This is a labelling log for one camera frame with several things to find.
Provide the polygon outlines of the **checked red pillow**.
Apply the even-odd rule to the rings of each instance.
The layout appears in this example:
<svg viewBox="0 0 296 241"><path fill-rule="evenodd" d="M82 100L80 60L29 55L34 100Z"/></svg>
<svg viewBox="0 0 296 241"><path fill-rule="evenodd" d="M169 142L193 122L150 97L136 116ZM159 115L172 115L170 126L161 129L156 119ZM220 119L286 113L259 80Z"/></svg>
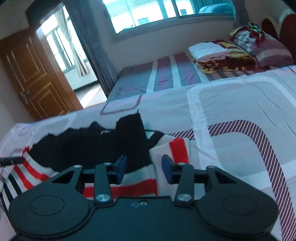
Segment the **checked red pillow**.
<svg viewBox="0 0 296 241"><path fill-rule="evenodd" d="M252 22L233 30L229 40L250 54L260 68L281 68L294 63L291 52L284 44Z"/></svg>

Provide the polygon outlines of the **window with teal frame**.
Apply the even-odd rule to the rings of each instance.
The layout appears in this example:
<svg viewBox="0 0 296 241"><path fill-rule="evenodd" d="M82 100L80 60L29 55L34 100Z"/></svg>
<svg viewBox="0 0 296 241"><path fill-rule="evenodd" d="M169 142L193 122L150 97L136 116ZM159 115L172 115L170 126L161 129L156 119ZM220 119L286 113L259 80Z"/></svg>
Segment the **window with teal frame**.
<svg viewBox="0 0 296 241"><path fill-rule="evenodd" d="M102 1L116 41L152 31L216 20L232 20L233 1L113 0Z"/></svg>

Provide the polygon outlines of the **grey left curtain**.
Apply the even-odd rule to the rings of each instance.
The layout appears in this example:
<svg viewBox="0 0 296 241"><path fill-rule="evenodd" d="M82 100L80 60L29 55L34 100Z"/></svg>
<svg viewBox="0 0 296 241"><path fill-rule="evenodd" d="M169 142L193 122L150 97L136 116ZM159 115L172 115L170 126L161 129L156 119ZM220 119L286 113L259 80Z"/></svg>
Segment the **grey left curtain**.
<svg viewBox="0 0 296 241"><path fill-rule="evenodd" d="M63 1L81 46L108 97L115 86L117 73L114 65L103 49L95 16L89 1Z"/></svg>

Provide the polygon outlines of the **striped purple mattress cover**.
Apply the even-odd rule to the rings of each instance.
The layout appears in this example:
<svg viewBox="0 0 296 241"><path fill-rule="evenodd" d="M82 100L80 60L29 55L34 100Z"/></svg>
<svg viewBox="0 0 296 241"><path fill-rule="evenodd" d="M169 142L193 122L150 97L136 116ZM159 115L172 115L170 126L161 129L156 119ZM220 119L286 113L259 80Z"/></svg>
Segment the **striped purple mattress cover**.
<svg viewBox="0 0 296 241"><path fill-rule="evenodd" d="M205 74L195 65L188 52L178 53L149 63L124 68L107 100L119 100L224 78L248 76L266 70L266 68L257 68Z"/></svg>

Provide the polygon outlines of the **red white headboard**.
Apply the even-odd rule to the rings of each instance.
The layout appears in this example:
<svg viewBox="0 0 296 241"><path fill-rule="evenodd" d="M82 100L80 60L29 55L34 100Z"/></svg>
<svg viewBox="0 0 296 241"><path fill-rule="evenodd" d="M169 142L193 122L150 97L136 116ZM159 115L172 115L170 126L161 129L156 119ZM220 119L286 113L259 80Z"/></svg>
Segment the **red white headboard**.
<svg viewBox="0 0 296 241"><path fill-rule="evenodd" d="M295 13L286 9L280 15L278 21L271 16L266 16L261 23L262 30L279 40L290 51L295 64L296 48L296 21Z"/></svg>

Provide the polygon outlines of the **patterned white bed sheet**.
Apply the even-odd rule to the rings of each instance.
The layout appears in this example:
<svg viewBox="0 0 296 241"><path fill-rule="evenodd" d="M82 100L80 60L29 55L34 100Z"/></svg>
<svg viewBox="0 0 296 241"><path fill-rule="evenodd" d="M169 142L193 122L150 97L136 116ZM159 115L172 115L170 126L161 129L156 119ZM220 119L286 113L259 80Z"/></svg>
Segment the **patterned white bed sheet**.
<svg viewBox="0 0 296 241"><path fill-rule="evenodd" d="M102 103L64 116L15 125L1 141L1 156L25 153L46 134L84 128L96 121L114 128L139 112L144 126L165 134L153 149L153 165L125 178L136 188L158 180L156 193L173 195L165 184L161 156L168 142L183 138L190 163L217 166L272 196L279 219L273 235L295 240L295 66Z"/></svg>

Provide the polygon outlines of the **folded white cloth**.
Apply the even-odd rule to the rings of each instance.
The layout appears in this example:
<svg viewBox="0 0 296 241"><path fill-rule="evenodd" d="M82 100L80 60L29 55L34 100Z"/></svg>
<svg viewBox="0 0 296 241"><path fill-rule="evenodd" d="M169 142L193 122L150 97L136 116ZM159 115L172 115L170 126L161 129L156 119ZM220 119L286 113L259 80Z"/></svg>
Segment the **folded white cloth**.
<svg viewBox="0 0 296 241"><path fill-rule="evenodd" d="M213 42L198 43L188 48L189 53L198 62L221 60L230 56L229 49Z"/></svg>

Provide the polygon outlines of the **brown wooden door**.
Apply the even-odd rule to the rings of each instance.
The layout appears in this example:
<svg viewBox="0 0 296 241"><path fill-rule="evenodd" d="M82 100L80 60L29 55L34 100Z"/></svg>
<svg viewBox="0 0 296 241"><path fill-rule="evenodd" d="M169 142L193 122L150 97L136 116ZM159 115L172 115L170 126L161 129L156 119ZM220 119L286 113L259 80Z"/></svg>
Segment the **brown wooden door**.
<svg viewBox="0 0 296 241"><path fill-rule="evenodd" d="M30 90L29 105L23 104L35 120L82 109L41 28L27 28L2 39L1 61L18 96Z"/></svg>

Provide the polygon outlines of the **folded red yellow blanket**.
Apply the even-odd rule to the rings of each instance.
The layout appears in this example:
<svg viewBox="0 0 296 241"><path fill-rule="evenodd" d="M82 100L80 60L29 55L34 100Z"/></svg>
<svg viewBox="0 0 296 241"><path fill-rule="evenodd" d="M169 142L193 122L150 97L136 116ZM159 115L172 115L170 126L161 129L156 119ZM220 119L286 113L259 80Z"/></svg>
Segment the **folded red yellow blanket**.
<svg viewBox="0 0 296 241"><path fill-rule="evenodd" d="M237 47L236 45L224 40L210 41L229 49L230 56L221 60L211 60L208 62L198 62L192 55L193 63L205 74L212 74L217 71L244 71L254 70L256 61L250 54Z"/></svg>

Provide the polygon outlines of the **striped knit sweater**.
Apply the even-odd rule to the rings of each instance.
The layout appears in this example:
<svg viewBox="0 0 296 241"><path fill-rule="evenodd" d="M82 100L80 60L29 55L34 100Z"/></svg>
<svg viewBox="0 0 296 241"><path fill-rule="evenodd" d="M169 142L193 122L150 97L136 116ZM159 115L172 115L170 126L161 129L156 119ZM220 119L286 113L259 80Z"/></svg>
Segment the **striped knit sweater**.
<svg viewBox="0 0 296 241"><path fill-rule="evenodd" d="M6 169L8 175L1 178L1 207L7 211L18 195L72 166L94 169L99 164L113 164L120 156L126 156L127 168L121 184L111 187L114 198L169 195L161 166L163 155L175 163L189 163L189 140L145 129L139 113L120 118L113 130L93 122L87 128L49 134L24 148L21 163Z"/></svg>

